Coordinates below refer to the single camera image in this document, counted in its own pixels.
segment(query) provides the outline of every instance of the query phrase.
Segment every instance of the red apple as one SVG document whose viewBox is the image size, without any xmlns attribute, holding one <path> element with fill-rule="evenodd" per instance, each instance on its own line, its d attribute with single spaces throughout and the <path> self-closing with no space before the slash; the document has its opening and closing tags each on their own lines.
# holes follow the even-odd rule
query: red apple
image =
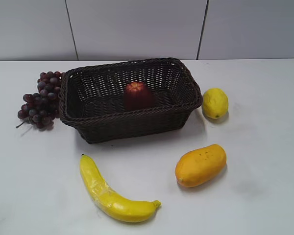
<svg viewBox="0 0 294 235">
<path fill-rule="evenodd" d="M 124 91 L 124 107 L 127 111 L 151 108 L 155 105 L 155 97 L 143 82 L 132 82 Z"/>
</svg>

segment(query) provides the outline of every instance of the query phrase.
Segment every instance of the grape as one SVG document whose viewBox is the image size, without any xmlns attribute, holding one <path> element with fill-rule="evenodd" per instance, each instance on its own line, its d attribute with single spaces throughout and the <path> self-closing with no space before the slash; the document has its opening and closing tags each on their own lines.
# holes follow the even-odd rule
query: grape
<svg viewBox="0 0 294 235">
<path fill-rule="evenodd" d="M 47 72 L 47 78 L 52 78 L 52 77 L 54 77 L 53 72 L 51 71 Z"/>
<path fill-rule="evenodd" d="M 32 102 L 27 102 L 27 103 L 26 103 L 26 106 L 27 106 L 27 109 L 28 109 L 28 110 L 35 108 L 35 104 L 32 103 Z"/>
<path fill-rule="evenodd" d="M 57 99 L 57 95 L 55 93 L 49 93 L 48 94 L 48 99 L 55 100 L 55 99 Z"/>
<path fill-rule="evenodd" d="M 33 116 L 33 121 L 34 121 L 35 123 L 40 122 L 41 119 L 42 119 L 42 117 L 41 117 L 39 114 L 36 114 L 36 115 Z"/>
<path fill-rule="evenodd" d="M 34 97 L 32 94 L 25 94 L 23 95 L 23 100 L 26 102 L 32 102 L 34 100 Z"/>
<path fill-rule="evenodd" d="M 43 129 L 45 127 L 41 122 L 37 123 L 36 126 L 38 129 Z"/>
<path fill-rule="evenodd" d="M 47 96 L 48 96 L 48 91 L 45 90 L 45 89 L 41 90 L 39 93 L 40 93 L 40 95 L 41 95 L 42 97 L 47 97 Z"/>
<path fill-rule="evenodd" d="M 48 113 L 47 113 L 46 110 L 40 110 L 39 115 L 42 116 L 42 117 L 46 117 L 46 116 L 48 116 Z"/>
<path fill-rule="evenodd" d="M 57 82 L 58 82 L 58 80 L 59 80 L 59 79 L 57 79 L 56 77 L 52 77 L 52 78 L 50 79 L 50 83 L 56 85 Z"/>
<path fill-rule="evenodd" d="M 21 109 L 26 113 L 28 112 L 28 106 L 26 104 L 23 104 Z"/>
<path fill-rule="evenodd" d="M 39 82 L 37 85 L 38 89 L 43 89 L 45 87 L 46 83 L 45 82 Z"/>
<path fill-rule="evenodd" d="M 51 117 L 43 117 L 41 120 L 41 123 L 45 126 L 47 126 L 48 124 L 50 124 L 51 122 Z"/>
<path fill-rule="evenodd" d="M 54 120 L 55 119 L 55 114 L 49 114 L 49 117 L 51 118 L 51 120 Z"/>
<path fill-rule="evenodd" d="M 34 98 L 40 97 L 40 94 L 38 94 L 38 93 L 34 93 L 34 94 L 33 94 L 33 97 L 34 97 Z"/>
<path fill-rule="evenodd" d="M 53 85 L 51 83 L 48 83 L 46 86 L 45 86 L 45 90 L 47 90 L 48 92 L 52 92 L 53 90 Z"/>
<path fill-rule="evenodd" d="M 25 95 L 23 95 L 23 100 L 24 101 L 26 101 L 26 96 L 27 96 L 28 94 L 25 94 Z"/>
<path fill-rule="evenodd" d="M 27 117 L 27 112 L 25 112 L 23 110 L 18 111 L 18 118 L 19 119 L 25 119 L 26 117 Z"/>
<path fill-rule="evenodd" d="M 60 87 L 55 87 L 55 88 L 53 89 L 53 92 L 56 93 L 56 94 L 59 94 L 59 93 L 60 93 L 60 90 L 61 90 Z"/>
<path fill-rule="evenodd" d="M 48 110 L 49 110 L 50 112 L 53 112 L 53 111 L 56 110 L 56 109 L 57 109 L 57 105 L 56 105 L 55 103 L 51 103 L 51 104 L 49 105 Z"/>
<path fill-rule="evenodd" d="M 35 98 L 35 101 L 34 101 L 35 105 L 41 105 L 42 103 L 43 103 L 43 100 L 40 97 Z"/>
<path fill-rule="evenodd" d="M 37 109 L 37 111 L 40 111 L 40 110 L 45 109 L 45 106 L 44 106 L 44 104 L 37 105 L 37 106 L 36 106 L 36 109 Z"/>
<path fill-rule="evenodd" d="M 28 122 L 29 122 L 29 124 L 32 124 L 32 125 L 36 124 L 33 120 L 33 117 L 31 117 L 31 116 L 28 117 Z"/>
<path fill-rule="evenodd" d="M 37 114 L 37 110 L 36 110 L 36 109 L 31 109 L 31 110 L 28 111 L 28 114 L 29 114 L 31 117 L 33 117 L 34 115 Z"/>
<path fill-rule="evenodd" d="M 48 83 L 49 83 L 49 78 L 44 78 L 42 81 L 43 81 L 44 83 L 48 84 Z"/>
<path fill-rule="evenodd" d="M 43 104 L 48 104 L 49 103 L 49 100 L 48 100 L 47 97 L 43 97 L 41 100 L 42 100 Z"/>
<path fill-rule="evenodd" d="M 59 78 L 59 77 L 61 77 L 61 73 L 60 73 L 59 71 L 54 72 L 54 76 L 55 76 L 56 78 Z"/>
<path fill-rule="evenodd" d="M 60 117 L 60 111 L 59 111 L 58 109 L 56 109 L 56 110 L 54 111 L 54 114 L 55 114 L 55 117 L 56 117 L 56 118 L 59 118 L 59 117 Z"/>
<path fill-rule="evenodd" d="M 61 84 L 62 84 L 62 81 L 59 80 L 59 81 L 57 82 L 57 87 L 61 87 Z"/>
</svg>

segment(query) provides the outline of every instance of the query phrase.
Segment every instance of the yellow lemon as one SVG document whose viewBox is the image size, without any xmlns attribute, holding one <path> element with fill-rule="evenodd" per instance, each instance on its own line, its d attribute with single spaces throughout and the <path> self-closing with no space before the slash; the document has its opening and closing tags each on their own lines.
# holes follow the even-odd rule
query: yellow lemon
<svg viewBox="0 0 294 235">
<path fill-rule="evenodd" d="M 219 88 L 211 88 L 203 95 L 202 110 L 204 114 L 218 119 L 226 114 L 229 102 L 226 94 Z"/>
</svg>

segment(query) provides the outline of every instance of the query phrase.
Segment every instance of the wicker basket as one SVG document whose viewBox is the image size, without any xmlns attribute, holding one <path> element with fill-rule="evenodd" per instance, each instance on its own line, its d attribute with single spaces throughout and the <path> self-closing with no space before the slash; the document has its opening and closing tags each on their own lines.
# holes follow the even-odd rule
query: wicker basket
<svg viewBox="0 0 294 235">
<path fill-rule="evenodd" d="M 127 84 L 144 82 L 153 92 L 153 108 L 127 112 Z M 62 78 L 61 121 L 88 143 L 156 134 L 182 128 L 202 104 L 198 84 L 178 59 L 162 58 L 83 67 Z"/>
</svg>

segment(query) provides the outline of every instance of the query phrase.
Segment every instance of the banana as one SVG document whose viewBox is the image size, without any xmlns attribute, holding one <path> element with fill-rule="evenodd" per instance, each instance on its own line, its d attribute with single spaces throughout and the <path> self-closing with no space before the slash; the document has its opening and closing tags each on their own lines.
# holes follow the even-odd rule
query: banana
<svg viewBox="0 0 294 235">
<path fill-rule="evenodd" d="M 142 222 L 155 213 L 161 202 L 132 201 L 117 194 L 101 176 L 95 162 L 82 154 L 80 171 L 96 205 L 107 215 L 124 222 Z"/>
</svg>

